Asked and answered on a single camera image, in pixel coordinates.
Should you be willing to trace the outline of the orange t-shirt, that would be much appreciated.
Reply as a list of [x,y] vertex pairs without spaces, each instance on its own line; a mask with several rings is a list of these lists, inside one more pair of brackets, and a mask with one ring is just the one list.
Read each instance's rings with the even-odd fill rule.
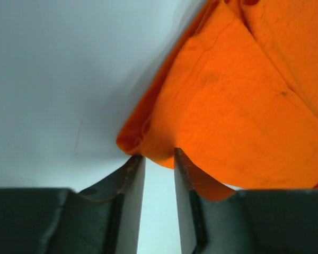
[[318,1],[206,1],[117,136],[239,188],[318,188]]

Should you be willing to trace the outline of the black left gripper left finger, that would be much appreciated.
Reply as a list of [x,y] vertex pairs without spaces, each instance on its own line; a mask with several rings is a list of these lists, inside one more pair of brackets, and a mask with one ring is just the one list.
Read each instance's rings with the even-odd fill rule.
[[0,188],[0,253],[136,253],[145,159],[70,188]]

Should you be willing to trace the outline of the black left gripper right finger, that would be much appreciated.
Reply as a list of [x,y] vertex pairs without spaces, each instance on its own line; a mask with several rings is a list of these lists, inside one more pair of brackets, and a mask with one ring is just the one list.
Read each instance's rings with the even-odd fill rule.
[[318,189],[235,191],[174,151],[182,253],[318,253]]

